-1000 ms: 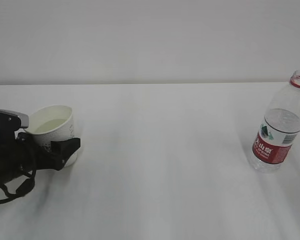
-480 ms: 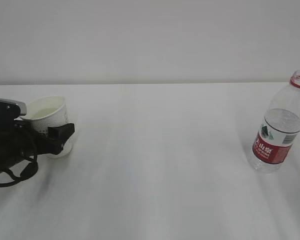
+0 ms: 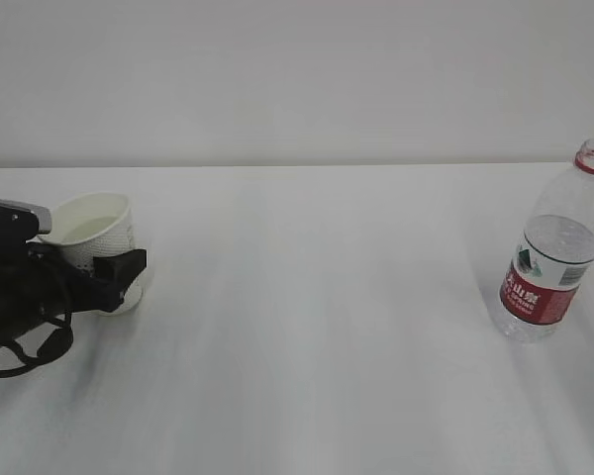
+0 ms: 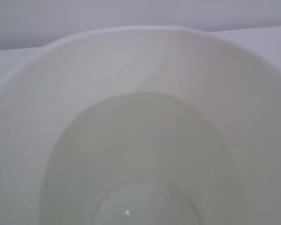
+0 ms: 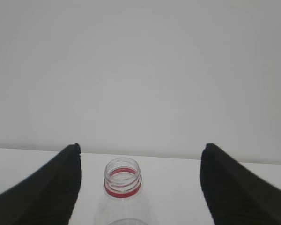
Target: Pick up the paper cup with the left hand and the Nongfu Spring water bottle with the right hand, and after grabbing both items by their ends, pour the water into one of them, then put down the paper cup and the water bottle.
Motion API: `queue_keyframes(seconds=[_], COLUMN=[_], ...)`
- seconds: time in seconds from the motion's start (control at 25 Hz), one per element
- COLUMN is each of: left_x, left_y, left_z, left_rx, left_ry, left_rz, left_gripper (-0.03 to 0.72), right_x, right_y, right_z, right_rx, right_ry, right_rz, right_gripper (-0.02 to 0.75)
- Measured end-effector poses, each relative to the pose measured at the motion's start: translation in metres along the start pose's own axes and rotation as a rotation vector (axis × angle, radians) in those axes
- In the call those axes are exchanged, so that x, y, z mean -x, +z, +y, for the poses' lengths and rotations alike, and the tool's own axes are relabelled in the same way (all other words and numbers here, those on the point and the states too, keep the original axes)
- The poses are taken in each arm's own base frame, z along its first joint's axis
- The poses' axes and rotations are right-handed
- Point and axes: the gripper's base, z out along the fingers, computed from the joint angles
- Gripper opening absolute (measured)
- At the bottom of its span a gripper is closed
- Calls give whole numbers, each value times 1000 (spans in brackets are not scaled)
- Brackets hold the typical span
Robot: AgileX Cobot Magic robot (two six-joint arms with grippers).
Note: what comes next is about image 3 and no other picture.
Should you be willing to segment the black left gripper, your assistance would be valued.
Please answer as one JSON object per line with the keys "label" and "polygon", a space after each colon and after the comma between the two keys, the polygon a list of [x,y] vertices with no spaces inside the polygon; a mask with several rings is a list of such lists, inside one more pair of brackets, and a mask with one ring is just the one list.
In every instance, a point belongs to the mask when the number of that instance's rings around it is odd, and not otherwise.
{"label": "black left gripper", "polygon": [[51,245],[26,242],[0,248],[0,341],[16,339],[62,315],[98,310],[125,313],[143,296],[148,253],[137,248],[94,257],[88,276]]}

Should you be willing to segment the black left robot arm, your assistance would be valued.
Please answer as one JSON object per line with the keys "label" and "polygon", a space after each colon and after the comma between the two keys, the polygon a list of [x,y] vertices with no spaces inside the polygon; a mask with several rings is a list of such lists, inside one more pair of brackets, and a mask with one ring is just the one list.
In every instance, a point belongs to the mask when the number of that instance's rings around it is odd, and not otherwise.
{"label": "black left robot arm", "polygon": [[114,312],[147,268],[144,249],[96,257],[92,271],[69,263],[56,246],[26,242],[0,251],[0,346],[73,313]]}

